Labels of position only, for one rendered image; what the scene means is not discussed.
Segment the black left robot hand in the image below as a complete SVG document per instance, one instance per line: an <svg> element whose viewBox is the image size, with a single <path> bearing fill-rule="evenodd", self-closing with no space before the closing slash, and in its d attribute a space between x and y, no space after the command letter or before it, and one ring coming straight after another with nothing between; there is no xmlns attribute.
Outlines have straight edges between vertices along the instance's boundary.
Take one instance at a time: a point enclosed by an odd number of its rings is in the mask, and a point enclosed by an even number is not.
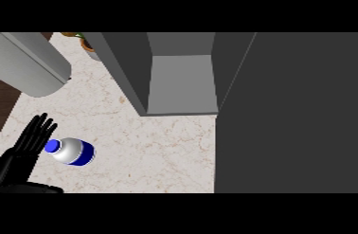
<svg viewBox="0 0 358 234"><path fill-rule="evenodd" d="M29 182L41 150L57 124L47 113L30 119L13 146L0 155L0 193L63 193L63 189Z"/></svg>

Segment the blue capped water bottle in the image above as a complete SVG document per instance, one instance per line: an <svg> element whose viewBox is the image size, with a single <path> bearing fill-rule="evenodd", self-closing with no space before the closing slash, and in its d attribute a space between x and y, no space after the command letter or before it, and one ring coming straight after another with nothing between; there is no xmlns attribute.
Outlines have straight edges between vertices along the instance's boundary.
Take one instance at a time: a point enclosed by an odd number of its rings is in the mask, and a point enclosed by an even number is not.
<svg viewBox="0 0 358 234"><path fill-rule="evenodd" d="M57 162L82 167L91 163L95 157L95 148L83 140L76 138L49 139L44 145L44 151Z"/></svg>

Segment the grey open cabinet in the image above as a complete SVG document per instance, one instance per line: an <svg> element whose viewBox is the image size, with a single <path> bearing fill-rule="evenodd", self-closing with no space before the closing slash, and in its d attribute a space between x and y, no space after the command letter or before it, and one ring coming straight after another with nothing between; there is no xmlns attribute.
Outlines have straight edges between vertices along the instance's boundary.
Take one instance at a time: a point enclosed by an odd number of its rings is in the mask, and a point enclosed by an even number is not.
<svg viewBox="0 0 358 234"><path fill-rule="evenodd" d="M83 36L139 116L219 112L251 32L86 32Z"/></svg>

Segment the dark grey cabinet door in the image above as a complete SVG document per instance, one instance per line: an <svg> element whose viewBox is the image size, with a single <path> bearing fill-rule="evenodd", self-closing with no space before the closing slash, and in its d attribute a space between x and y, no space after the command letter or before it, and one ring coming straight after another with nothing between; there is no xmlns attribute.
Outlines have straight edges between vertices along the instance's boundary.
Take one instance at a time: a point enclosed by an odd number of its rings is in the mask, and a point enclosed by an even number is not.
<svg viewBox="0 0 358 234"><path fill-rule="evenodd" d="M216 118L219 192L358 191L358 33L260 33Z"/></svg>

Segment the pale grey rounded appliance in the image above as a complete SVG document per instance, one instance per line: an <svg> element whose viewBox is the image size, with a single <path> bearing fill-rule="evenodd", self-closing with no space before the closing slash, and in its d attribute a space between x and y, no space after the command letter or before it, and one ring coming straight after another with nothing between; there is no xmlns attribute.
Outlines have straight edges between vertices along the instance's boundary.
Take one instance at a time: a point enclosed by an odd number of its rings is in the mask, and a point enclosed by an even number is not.
<svg viewBox="0 0 358 234"><path fill-rule="evenodd" d="M70 64L39 32L0 32L0 80L33 98L61 89Z"/></svg>

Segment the potted plant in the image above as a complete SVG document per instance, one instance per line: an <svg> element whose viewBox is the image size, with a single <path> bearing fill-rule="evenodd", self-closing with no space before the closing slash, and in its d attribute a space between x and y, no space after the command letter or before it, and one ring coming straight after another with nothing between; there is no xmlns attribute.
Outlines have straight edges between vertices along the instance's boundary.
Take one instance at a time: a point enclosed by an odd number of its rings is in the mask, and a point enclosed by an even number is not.
<svg viewBox="0 0 358 234"><path fill-rule="evenodd" d="M89 45L89 43L88 43L88 41L86 41L86 39L85 39L85 37L83 37L83 34L82 34L80 32L60 32L60 34L61 34L63 36L66 36L66 37L77 38L77 39L79 39L80 47L82 47L82 49L85 50L85 52L86 52L89 58L91 58L92 60L95 60L95 61L100 62L100 58L98 58L98 56L97 56L97 54L95 54L95 51L94 51L94 49L92 49L92 47L91 47L91 45Z"/></svg>

